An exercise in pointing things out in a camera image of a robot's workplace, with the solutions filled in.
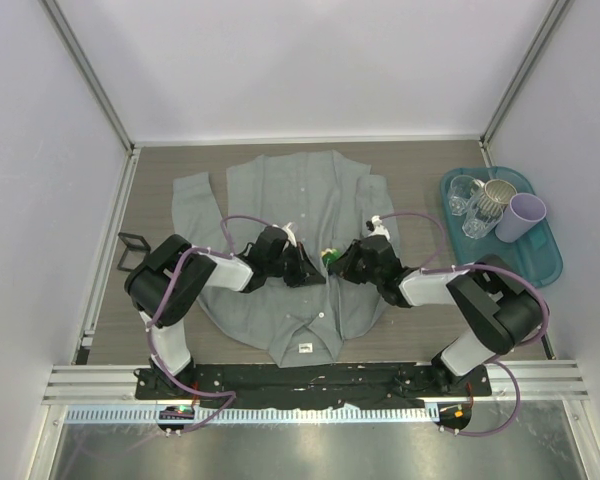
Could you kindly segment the colourful pompom flower brooch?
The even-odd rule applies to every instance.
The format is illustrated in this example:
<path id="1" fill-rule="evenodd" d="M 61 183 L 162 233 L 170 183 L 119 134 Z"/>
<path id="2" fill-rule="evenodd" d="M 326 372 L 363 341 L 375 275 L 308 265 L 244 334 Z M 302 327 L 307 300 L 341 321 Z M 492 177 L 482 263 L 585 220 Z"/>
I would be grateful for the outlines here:
<path id="1" fill-rule="evenodd" d="M 331 264 L 337 261 L 341 256 L 341 251 L 337 248 L 326 248 L 321 252 L 322 264 L 328 268 Z"/>

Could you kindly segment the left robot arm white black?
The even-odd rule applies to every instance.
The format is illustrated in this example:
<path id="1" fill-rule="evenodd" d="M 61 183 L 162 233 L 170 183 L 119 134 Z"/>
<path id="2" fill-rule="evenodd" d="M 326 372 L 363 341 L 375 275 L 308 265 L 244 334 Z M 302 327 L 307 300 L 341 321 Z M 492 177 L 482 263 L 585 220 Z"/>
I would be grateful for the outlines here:
<path id="1" fill-rule="evenodd" d="M 251 293 L 270 278 L 291 288 L 322 285 L 326 278 L 312 264 L 289 226 L 266 226 L 257 239 L 234 255 L 195 247 L 173 234 L 133 269 L 124 291 L 140 313 L 150 338 L 151 365 L 159 369 L 159 388 L 170 398 L 185 397 L 193 385 L 194 360 L 183 318 L 206 287 Z"/>

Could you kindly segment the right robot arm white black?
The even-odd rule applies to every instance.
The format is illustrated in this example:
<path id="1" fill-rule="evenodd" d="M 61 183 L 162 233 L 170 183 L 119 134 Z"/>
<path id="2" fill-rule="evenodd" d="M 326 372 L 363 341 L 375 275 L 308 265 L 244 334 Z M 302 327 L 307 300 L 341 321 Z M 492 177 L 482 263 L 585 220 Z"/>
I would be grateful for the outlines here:
<path id="1" fill-rule="evenodd" d="M 331 275 L 374 285 L 391 306 L 458 308 L 468 329 L 429 367 L 433 387 L 445 395 L 463 388 L 477 367 L 540 339 L 548 327 L 546 301 L 494 254 L 446 269 L 415 269 L 401 263 L 385 237 L 370 235 L 343 253 L 323 252 L 322 261 Z"/>

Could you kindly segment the grey button-up shirt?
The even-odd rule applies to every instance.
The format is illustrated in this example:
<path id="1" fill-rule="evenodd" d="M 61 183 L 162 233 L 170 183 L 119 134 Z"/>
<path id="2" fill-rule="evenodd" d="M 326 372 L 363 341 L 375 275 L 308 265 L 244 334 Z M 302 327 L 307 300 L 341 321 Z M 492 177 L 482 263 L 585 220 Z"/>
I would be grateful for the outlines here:
<path id="1" fill-rule="evenodd" d="M 386 179 L 336 151 L 259 156 L 229 168 L 226 180 L 236 249 L 264 222 L 292 222 L 314 265 L 323 250 L 343 251 L 362 237 L 373 216 L 394 211 Z M 249 294 L 205 288 L 198 302 L 223 333 L 266 351 L 281 368 L 336 361 L 343 343 L 365 335 L 388 307 L 374 285 L 333 276 L 298 288 L 272 278 Z"/>

